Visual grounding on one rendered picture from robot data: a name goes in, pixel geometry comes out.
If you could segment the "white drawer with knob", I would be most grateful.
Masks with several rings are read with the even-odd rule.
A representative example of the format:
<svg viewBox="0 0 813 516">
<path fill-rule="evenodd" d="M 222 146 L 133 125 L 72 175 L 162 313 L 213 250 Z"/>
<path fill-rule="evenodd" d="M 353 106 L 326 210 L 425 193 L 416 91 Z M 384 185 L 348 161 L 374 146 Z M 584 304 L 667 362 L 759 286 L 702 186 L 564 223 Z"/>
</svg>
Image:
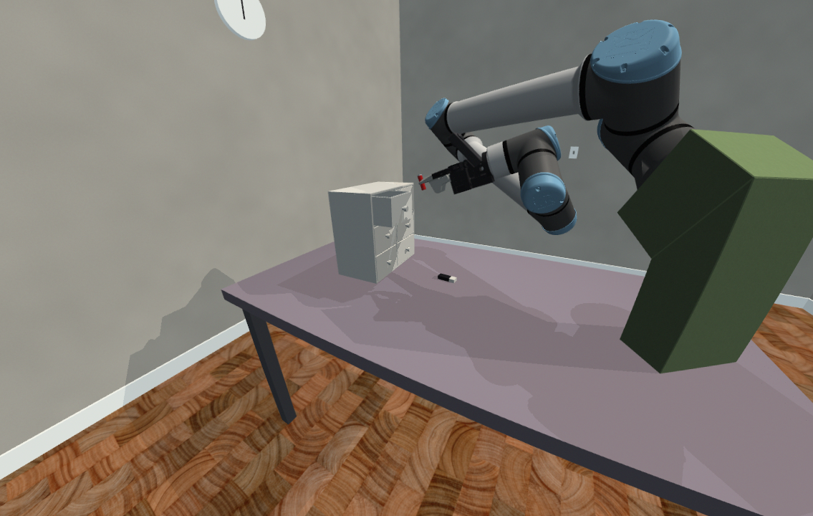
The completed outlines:
<svg viewBox="0 0 813 516">
<path fill-rule="evenodd" d="M 372 195 L 372 214 L 375 226 L 393 227 L 409 220 L 412 218 L 412 191 L 387 191 Z"/>
</svg>

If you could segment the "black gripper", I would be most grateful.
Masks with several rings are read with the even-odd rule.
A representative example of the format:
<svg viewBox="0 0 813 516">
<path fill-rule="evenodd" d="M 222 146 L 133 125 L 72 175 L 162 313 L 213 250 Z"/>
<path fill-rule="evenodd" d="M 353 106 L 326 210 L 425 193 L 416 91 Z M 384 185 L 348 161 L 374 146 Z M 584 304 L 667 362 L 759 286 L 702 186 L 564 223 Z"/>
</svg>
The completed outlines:
<svg viewBox="0 0 813 516">
<path fill-rule="evenodd" d="M 494 175 L 489 170 L 487 151 L 484 151 L 481 154 L 481 157 L 482 162 L 477 167 L 474 167 L 470 161 L 464 160 L 460 163 L 454 164 L 454 166 L 449 166 L 440 172 L 426 176 L 420 180 L 419 185 L 422 185 L 422 183 L 425 182 L 427 183 L 428 181 L 432 189 L 438 194 L 445 191 L 446 183 L 450 182 L 454 195 L 456 195 L 479 186 L 488 185 L 488 183 L 493 183 Z M 481 167 L 484 167 L 483 171 L 481 170 Z"/>
</svg>

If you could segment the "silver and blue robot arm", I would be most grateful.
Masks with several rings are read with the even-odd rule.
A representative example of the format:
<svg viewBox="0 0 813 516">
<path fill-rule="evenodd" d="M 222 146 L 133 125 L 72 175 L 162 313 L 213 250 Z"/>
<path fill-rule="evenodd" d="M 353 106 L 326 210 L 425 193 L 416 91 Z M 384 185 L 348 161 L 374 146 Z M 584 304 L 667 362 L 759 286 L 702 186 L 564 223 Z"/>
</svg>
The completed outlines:
<svg viewBox="0 0 813 516">
<path fill-rule="evenodd" d="M 458 102 L 442 98 L 425 124 L 458 161 L 477 167 L 487 151 L 493 184 L 544 231 L 560 235 L 575 226 L 577 212 L 558 168 L 561 150 L 553 127 L 488 148 L 472 132 L 563 115 L 600 120 L 598 138 L 639 189 L 695 130 L 678 114 L 681 55 L 677 27 L 661 20 L 635 22 L 606 36 L 579 67 Z"/>
</svg>

